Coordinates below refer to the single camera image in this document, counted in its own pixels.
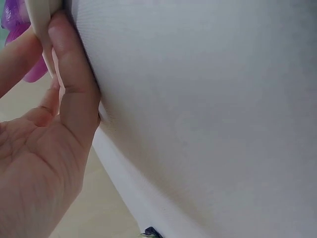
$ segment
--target purple object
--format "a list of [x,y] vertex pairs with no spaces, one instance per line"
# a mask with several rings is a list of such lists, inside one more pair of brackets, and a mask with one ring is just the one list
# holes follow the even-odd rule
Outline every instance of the purple object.
[[9,31],[17,25],[30,22],[24,0],[6,0],[1,18],[1,26]]
[[[1,18],[1,26],[10,31],[5,44],[18,38],[30,27],[30,20],[24,0],[6,0]],[[26,82],[36,82],[48,71],[43,57],[24,76]]]

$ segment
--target beige floor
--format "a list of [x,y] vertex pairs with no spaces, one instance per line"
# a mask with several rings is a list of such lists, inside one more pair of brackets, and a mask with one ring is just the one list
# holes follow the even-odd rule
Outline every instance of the beige floor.
[[[20,82],[0,100],[0,120],[20,116],[37,105],[49,86]],[[91,150],[81,194],[50,238],[136,238],[136,221],[121,200],[96,153]]]

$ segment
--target white fabric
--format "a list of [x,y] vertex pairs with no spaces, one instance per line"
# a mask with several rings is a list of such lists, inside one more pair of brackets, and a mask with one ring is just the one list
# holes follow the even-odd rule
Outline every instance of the white fabric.
[[68,3],[108,112],[94,147],[141,229],[316,237],[315,1]]

